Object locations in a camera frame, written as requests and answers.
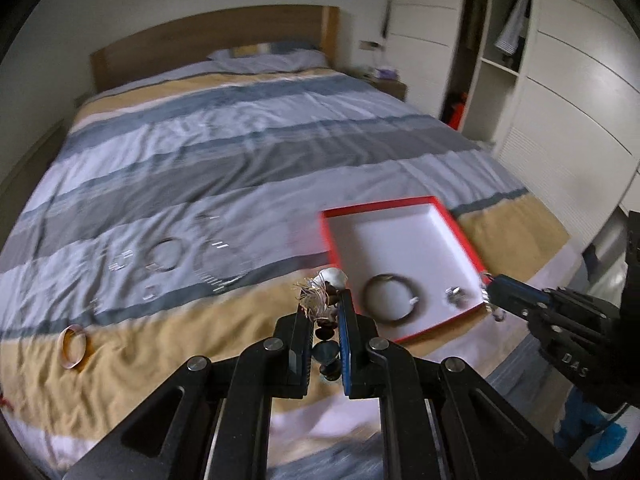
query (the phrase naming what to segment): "striped duvet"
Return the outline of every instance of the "striped duvet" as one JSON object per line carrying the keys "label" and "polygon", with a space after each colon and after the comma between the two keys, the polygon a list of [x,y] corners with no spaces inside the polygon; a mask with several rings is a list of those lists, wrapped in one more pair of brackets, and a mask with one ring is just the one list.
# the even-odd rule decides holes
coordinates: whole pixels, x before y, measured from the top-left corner
{"label": "striped duvet", "polygon": [[[237,355],[295,309],[292,284],[328,263],[320,210],[431,194],[491,272],[568,270],[550,267],[566,231],[487,153],[332,70],[203,73],[88,103],[0,255],[0,384],[18,440],[64,471],[189,356]],[[203,263],[212,238],[225,248]],[[203,266],[239,279],[213,292]],[[427,355],[483,321],[409,347]],[[90,336],[78,370],[56,355],[71,323]],[[498,346],[524,334],[502,332]],[[302,402],[274,401],[272,466],[375,431],[375,407],[332,415],[338,397],[313,379]]]}

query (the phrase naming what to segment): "closet shelf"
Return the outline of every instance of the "closet shelf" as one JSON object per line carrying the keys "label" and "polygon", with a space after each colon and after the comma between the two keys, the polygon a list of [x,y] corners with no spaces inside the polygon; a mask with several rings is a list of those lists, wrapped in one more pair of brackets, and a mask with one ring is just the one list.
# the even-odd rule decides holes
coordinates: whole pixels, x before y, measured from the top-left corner
{"label": "closet shelf", "polygon": [[511,70],[511,68],[507,68],[507,67],[505,67],[505,66],[503,66],[503,65],[501,65],[499,63],[496,63],[495,61],[491,61],[490,59],[487,59],[485,57],[482,57],[481,61],[483,63],[487,63],[487,64],[495,66],[495,67],[497,67],[497,68],[499,68],[501,70],[504,70],[505,72],[507,72],[507,73],[509,73],[511,75],[514,75],[516,77],[518,76],[518,73],[515,70]]}

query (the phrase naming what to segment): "bracelet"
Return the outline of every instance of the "bracelet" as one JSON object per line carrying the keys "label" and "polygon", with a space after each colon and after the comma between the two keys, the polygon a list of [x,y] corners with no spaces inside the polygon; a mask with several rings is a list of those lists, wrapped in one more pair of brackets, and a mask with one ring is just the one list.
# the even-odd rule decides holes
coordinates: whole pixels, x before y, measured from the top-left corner
{"label": "bracelet", "polygon": [[[377,283],[386,283],[386,282],[400,283],[400,285],[404,286],[404,288],[406,288],[409,291],[409,294],[411,295],[411,299],[409,300],[409,306],[411,308],[409,312],[404,314],[404,316],[397,317],[397,318],[383,317],[383,316],[380,316],[380,314],[373,313],[371,308],[369,307],[370,305],[369,293],[370,293],[371,287]],[[399,276],[398,274],[377,274],[372,278],[369,278],[367,280],[367,283],[364,284],[364,287],[362,289],[363,310],[365,310],[366,314],[369,317],[371,317],[373,320],[383,324],[396,325],[396,324],[407,322],[408,317],[414,313],[415,306],[419,303],[419,301],[420,301],[420,295],[418,293],[418,288],[411,282],[411,280],[409,280],[404,276]]]}
{"label": "bracelet", "polygon": [[[78,359],[76,359],[76,361],[72,361],[71,359],[69,359],[68,355],[66,354],[65,337],[67,332],[71,332],[75,334],[82,341],[82,354]],[[81,363],[85,355],[86,355],[86,332],[84,331],[84,328],[82,328],[78,324],[73,324],[66,327],[58,336],[58,358],[60,359],[60,364],[62,365],[62,367],[66,368],[66,370],[71,370],[71,368],[75,368]]]}

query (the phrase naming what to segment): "white wall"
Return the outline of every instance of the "white wall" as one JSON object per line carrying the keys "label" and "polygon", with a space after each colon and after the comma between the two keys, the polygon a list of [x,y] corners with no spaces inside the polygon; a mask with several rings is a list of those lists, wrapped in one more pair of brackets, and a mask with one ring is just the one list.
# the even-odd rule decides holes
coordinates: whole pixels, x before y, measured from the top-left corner
{"label": "white wall", "polygon": [[380,41],[386,0],[42,0],[0,64],[0,180],[92,89],[90,53],[175,18],[261,4],[340,7],[338,65],[349,66],[370,63],[357,42]]}

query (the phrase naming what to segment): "wardrobe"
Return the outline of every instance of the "wardrobe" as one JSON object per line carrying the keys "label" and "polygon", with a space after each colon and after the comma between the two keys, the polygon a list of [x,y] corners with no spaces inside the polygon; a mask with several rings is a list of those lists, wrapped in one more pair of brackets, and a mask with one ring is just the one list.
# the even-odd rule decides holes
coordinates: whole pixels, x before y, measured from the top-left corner
{"label": "wardrobe", "polygon": [[392,0],[386,58],[423,112],[466,94],[458,130],[582,250],[618,206],[640,210],[640,41],[612,0],[521,0],[508,54],[496,42],[517,5]]}

